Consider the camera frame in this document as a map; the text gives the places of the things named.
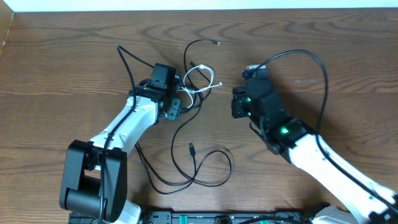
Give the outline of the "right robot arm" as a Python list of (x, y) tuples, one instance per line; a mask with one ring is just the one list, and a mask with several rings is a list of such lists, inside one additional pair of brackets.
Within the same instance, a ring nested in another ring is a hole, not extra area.
[(352, 166), (302, 120), (288, 115), (270, 80), (250, 79), (233, 88), (234, 118), (248, 117), (268, 150), (302, 169), (347, 209), (357, 223), (396, 223), (397, 193)]

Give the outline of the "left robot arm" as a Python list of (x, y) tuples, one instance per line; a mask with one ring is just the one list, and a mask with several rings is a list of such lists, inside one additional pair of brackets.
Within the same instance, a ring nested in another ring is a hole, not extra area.
[(138, 223), (140, 206), (127, 199), (127, 159), (134, 145), (160, 118), (177, 120), (182, 82), (175, 68), (157, 63), (148, 80), (128, 94), (121, 112), (89, 141), (67, 148), (59, 204), (93, 223)]

